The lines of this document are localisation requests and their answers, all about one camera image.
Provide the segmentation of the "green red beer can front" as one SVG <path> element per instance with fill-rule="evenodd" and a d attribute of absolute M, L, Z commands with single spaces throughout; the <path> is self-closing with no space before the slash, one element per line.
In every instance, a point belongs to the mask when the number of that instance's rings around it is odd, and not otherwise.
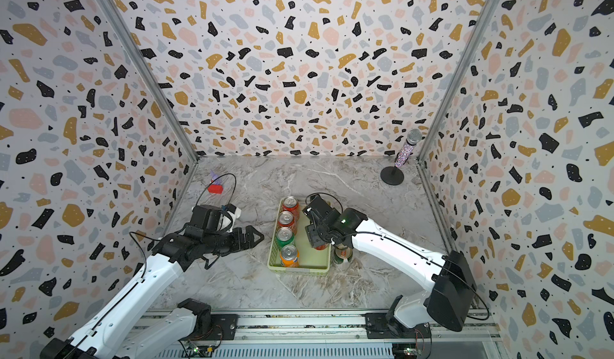
<path fill-rule="evenodd" d="M 350 264 L 353 260 L 353 249 L 347 246 L 335 246 L 333 260 L 338 266 Z"/>

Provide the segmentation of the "orange soda can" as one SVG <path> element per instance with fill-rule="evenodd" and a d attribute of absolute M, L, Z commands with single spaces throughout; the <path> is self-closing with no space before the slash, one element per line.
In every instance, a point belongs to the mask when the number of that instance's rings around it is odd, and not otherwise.
<path fill-rule="evenodd" d="M 284 267 L 299 267 L 299 250 L 295 245 L 283 246 L 280 250 L 281 264 Z"/>

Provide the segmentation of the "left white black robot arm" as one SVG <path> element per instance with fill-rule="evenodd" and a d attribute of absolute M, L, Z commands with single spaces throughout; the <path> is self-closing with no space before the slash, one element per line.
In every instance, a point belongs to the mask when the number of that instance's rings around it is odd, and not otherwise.
<path fill-rule="evenodd" d="M 61 340 L 52 339 L 42 358 L 152 358 L 181 340 L 214 334 L 211 307 L 187 299 L 160 322 L 130 335 L 156 298 L 198 259 L 207 254 L 223 257 L 251 250 L 264 240 L 252 226 L 231 232 L 205 233 L 191 238 L 172 233 L 158 241 L 143 267 L 94 317 Z"/>

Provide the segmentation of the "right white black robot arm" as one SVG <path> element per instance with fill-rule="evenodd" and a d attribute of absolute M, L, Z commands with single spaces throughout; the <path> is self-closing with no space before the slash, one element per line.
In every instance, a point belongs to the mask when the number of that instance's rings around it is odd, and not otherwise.
<path fill-rule="evenodd" d="M 343 245 L 370 254 L 421 286 L 422 292 L 399 297 L 389 308 L 395 328 L 434 322 L 453 332 L 463 330 L 476 298 L 476 282 L 462 253 L 442 254 L 419 247 L 360 211 L 339 212 L 321 198 L 314 199 L 303 214 L 310 221 L 305 231 L 313 246 Z"/>

